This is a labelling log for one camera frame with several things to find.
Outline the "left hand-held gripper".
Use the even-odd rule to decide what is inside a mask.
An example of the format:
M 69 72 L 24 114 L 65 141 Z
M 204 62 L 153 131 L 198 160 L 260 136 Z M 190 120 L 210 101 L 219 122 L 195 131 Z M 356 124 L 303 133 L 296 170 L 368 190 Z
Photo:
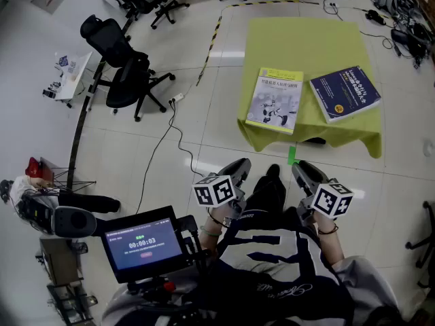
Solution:
M 192 185 L 197 204 L 209 210 L 228 205 L 234 215 L 239 215 L 246 206 L 241 187 L 250 170 L 250 159 L 241 158 L 197 181 Z

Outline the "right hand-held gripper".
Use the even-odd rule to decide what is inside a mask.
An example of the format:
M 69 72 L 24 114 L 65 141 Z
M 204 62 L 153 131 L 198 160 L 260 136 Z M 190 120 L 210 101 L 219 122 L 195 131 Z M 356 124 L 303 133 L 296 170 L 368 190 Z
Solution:
M 304 192 L 304 198 L 296 208 L 302 223 L 314 223 L 315 211 L 329 219 L 347 213 L 354 193 L 337 179 L 329 179 L 320 169 L 304 160 L 292 165 L 292 174 Z

